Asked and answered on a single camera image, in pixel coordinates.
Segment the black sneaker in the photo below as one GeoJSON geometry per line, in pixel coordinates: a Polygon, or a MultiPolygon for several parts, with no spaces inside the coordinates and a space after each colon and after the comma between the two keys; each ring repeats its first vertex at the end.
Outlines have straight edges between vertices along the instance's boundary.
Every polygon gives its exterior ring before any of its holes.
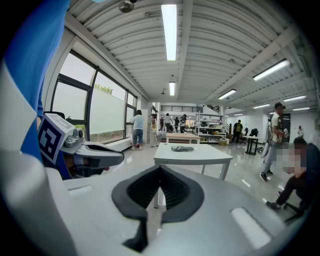
{"type": "Polygon", "coordinates": [[[265,173],[261,172],[260,178],[263,179],[265,182],[268,182],[267,175],[265,173]]]}
{"type": "Polygon", "coordinates": [[[279,211],[281,209],[281,206],[277,205],[276,202],[269,202],[267,201],[266,206],[268,206],[270,209],[274,210],[274,211],[279,211]]]}

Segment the table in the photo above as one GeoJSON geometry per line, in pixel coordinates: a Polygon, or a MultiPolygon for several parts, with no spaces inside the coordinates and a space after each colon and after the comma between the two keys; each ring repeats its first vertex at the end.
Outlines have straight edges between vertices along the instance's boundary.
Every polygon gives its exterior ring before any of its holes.
{"type": "MultiPolygon", "coordinates": [[[[192,144],[187,145],[194,148],[190,152],[172,151],[173,146],[186,146],[182,143],[160,143],[154,155],[155,165],[202,165],[201,174],[205,173],[206,165],[223,164],[219,176],[220,180],[226,178],[230,161],[233,159],[231,155],[216,149],[208,144],[192,144]]],[[[159,191],[155,194],[154,208],[158,208],[159,191]]]]}
{"type": "Polygon", "coordinates": [[[166,143],[169,143],[169,139],[189,140],[189,143],[191,143],[192,140],[196,140],[197,144],[200,144],[201,137],[194,135],[194,134],[191,134],[191,133],[167,133],[166,134],[166,143]]]}
{"type": "Polygon", "coordinates": [[[258,140],[263,140],[264,138],[262,137],[255,137],[255,136],[247,136],[247,135],[244,135],[243,136],[244,138],[247,138],[248,139],[248,146],[246,148],[246,154],[248,155],[252,155],[252,156],[255,156],[256,155],[256,151],[257,151],[257,146],[258,146],[258,140]],[[255,149],[254,149],[254,153],[251,152],[251,149],[252,149],[252,143],[255,141],[255,149]]]}

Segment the fluorescent light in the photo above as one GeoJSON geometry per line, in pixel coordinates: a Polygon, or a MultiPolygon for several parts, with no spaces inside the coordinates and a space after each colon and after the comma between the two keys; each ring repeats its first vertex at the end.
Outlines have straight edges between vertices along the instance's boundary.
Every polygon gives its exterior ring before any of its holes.
{"type": "Polygon", "coordinates": [[[176,60],[177,51],[177,5],[161,5],[162,19],[164,26],[166,59],[168,61],[176,60]]]}
{"type": "Polygon", "coordinates": [[[219,99],[219,100],[222,100],[222,99],[230,96],[231,94],[234,94],[235,92],[236,92],[236,90],[235,90],[235,89],[232,89],[232,90],[228,91],[227,93],[225,93],[224,95],[220,96],[218,99],[219,99]]]}
{"type": "Polygon", "coordinates": [[[309,110],[310,107],[302,107],[302,108],[295,108],[293,111],[300,111],[300,110],[309,110]]]}
{"type": "Polygon", "coordinates": [[[301,96],[298,96],[298,97],[287,98],[287,99],[284,99],[283,101],[284,102],[290,102],[290,101],[305,99],[306,97],[307,97],[306,95],[301,95],[301,96]]]}
{"type": "Polygon", "coordinates": [[[175,96],[175,82],[169,82],[170,96],[175,96]]]}
{"type": "Polygon", "coordinates": [[[284,58],[283,60],[272,65],[271,67],[267,68],[266,70],[262,71],[261,73],[255,75],[252,78],[253,78],[253,80],[258,81],[258,80],[270,75],[271,73],[288,66],[289,64],[290,64],[290,62],[284,58]]]}
{"type": "Polygon", "coordinates": [[[265,105],[261,105],[261,106],[254,106],[254,109],[260,109],[260,108],[264,108],[264,107],[269,107],[270,104],[265,104],[265,105]]]}

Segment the blue jeans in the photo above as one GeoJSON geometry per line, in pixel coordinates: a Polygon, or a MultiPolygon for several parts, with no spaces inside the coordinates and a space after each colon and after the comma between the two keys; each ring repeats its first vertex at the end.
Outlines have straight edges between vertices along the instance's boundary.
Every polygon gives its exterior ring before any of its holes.
{"type": "Polygon", "coordinates": [[[141,130],[141,129],[136,129],[136,130],[133,130],[133,144],[136,145],[137,144],[137,139],[139,141],[139,144],[142,144],[142,137],[144,135],[144,130],[141,130]]]}

